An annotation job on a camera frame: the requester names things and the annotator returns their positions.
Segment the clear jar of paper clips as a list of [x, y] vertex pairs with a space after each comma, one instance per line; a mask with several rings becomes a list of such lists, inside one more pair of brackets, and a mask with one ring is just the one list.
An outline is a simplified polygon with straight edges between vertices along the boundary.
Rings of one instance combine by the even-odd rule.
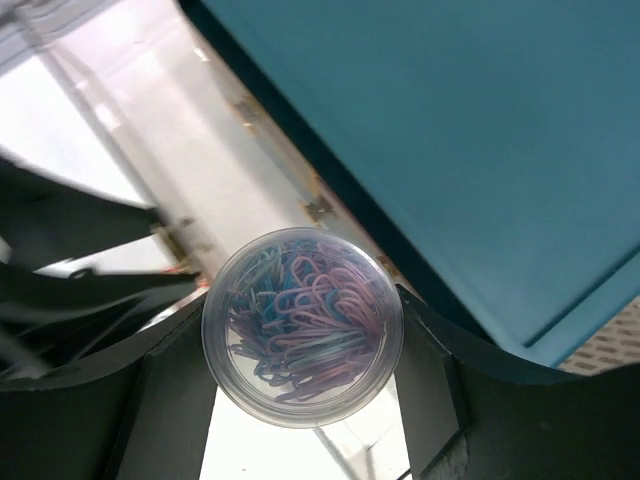
[[219, 388], [253, 417], [293, 429], [369, 404], [391, 378], [403, 336], [401, 299], [384, 267], [332, 232], [303, 227], [234, 253], [201, 322]]

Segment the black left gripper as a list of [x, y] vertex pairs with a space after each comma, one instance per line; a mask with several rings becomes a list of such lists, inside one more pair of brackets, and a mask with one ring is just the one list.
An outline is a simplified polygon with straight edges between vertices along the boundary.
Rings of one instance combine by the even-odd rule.
[[38, 378], [137, 333], [192, 294], [152, 238], [152, 207], [1, 157], [1, 377]]

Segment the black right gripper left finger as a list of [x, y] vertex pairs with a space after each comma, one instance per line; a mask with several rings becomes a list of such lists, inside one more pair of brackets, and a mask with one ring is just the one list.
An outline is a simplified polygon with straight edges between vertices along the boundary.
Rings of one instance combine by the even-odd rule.
[[4, 479], [196, 479], [216, 383], [204, 300], [38, 379], [1, 384]]

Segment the teal desktop drawer cabinet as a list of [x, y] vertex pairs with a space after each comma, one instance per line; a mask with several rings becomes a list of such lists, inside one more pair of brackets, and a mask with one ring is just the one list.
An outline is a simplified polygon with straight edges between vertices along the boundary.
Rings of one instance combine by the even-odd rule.
[[556, 366], [639, 292], [635, 1], [184, 1], [346, 203]]

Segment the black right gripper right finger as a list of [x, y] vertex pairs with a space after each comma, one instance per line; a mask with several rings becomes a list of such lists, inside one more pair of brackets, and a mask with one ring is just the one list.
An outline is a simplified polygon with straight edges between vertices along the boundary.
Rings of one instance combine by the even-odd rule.
[[415, 479], [635, 479], [639, 368], [592, 376], [512, 355], [407, 290], [395, 371]]

